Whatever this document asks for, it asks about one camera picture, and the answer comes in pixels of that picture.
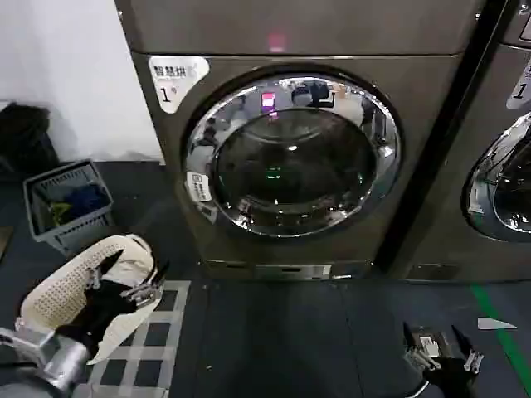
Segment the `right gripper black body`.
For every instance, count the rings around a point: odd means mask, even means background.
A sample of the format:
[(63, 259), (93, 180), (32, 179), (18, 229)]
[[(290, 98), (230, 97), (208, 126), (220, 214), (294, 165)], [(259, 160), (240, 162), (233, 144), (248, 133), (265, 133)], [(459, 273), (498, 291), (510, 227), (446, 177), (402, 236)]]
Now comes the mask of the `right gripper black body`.
[(475, 376), (465, 370), (465, 360), (459, 357), (436, 357), (440, 366), (426, 368), (422, 375), (426, 381), (437, 386), (444, 397), (472, 398), (475, 393), (472, 383)]

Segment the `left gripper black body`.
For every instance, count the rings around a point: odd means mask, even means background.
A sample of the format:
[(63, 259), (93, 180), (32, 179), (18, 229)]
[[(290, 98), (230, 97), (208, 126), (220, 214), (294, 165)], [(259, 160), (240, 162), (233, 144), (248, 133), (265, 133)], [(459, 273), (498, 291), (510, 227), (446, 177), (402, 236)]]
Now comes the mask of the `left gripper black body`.
[(98, 289), (84, 292), (86, 304), (68, 324), (61, 325), (56, 333), (83, 344), (94, 358), (107, 327), (122, 314), (134, 313), (137, 304), (122, 297), (128, 286), (104, 280)]

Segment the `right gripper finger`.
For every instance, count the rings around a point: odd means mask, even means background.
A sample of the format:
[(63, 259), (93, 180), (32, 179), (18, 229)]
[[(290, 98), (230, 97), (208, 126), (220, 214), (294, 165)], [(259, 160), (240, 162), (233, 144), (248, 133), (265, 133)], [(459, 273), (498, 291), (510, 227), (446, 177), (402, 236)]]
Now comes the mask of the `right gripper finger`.
[(405, 339), (405, 358), (418, 371), (435, 371), (441, 369), (441, 364), (433, 360), (423, 349), (417, 346), (415, 339), (407, 323), (403, 323), (403, 334)]
[(451, 325), (451, 328), (455, 334), (459, 349), (465, 357), (464, 370), (473, 375), (478, 375), (485, 355), (474, 348), (471, 340), (456, 325)]

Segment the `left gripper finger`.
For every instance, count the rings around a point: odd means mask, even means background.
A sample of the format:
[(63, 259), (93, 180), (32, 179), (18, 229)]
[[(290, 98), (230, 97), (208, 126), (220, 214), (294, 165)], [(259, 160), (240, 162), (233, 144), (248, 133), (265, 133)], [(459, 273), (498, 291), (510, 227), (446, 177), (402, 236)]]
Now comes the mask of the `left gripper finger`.
[(121, 293), (121, 297), (136, 306), (147, 306), (154, 302), (159, 294), (169, 269), (169, 262), (156, 264), (144, 281), (137, 287)]
[(89, 268), (85, 290), (99, 289), (103, 276), (116, 264), (123, 253), (124, 250), (118, 250), (112, 255), (104, 257), (95, 267)]

